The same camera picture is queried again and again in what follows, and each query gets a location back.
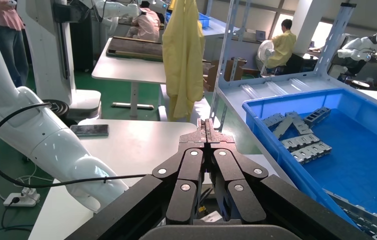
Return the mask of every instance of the pink shirt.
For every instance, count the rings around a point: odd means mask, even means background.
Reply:
[[[9,27],[17,31],[24,29],[24,24],[15,9],[0,11],[0,26]]]
[[[150,10],[150,8],[140,8],[146,15],[135,17],[132,22],[138,24],[138,38],[143,40],[149,40],[157,42],[159,40],[159,20],[156,12]]]

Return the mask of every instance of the humanoid robot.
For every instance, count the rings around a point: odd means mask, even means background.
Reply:
[[[337,78],[347,72],[354,76],[373,57],[377,58],[377,33],[356,38],[337,50],[335,58],[339,58],[341,63],[333,66],[337,74],[333,72],[330,75]]]

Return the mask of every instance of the cardboard box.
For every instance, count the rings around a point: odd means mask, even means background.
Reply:
[[[218,72],[218,64],[219,60],[213,60],[211,62],[212,67],[209,68],[207,79],[203,79],[203,87],[209,91],[213,92],[215,87],[215,80],[217,79],[217,72]],[[225,72],[224,72],[224,80],[229,82],[231,77],[231,70],[233,68],[233,60],[227,60],[227,64],[225,66]],[[245,61],[238,61],[237,62],[237,68],[235,70],[234,74],[234,81],[241,80],[243,76],[243,69],[242,67],[246,64]]]

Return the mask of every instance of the white pillar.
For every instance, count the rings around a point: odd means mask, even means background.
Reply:
[[[304,54],[307,51],[315,29],[329,4],[331,0],[299,0],[291,26],[291,32],[297,37],[293,53]]]

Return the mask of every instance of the person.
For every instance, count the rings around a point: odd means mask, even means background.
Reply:
[[[268,60],[268,65],[266,66],[268,72],[274,72],[278,66],[285,66],[292,56],[293,48],[296,43],[296,35],[290,31],[291,28],[292,20],[285,19],[281,23],[283,34],[272,38],[275,54]]]
[[[8,1],[0,0],[0,52],[16,87],[24,86],[28,62],[22,30],[24,24]]]
[[[142,1],[140,4],[141,15],[132,20],[132,27],[129,28],[126,37],[133,39],[159,41],[159,20],[156,12],[150,10],[150,3]]]

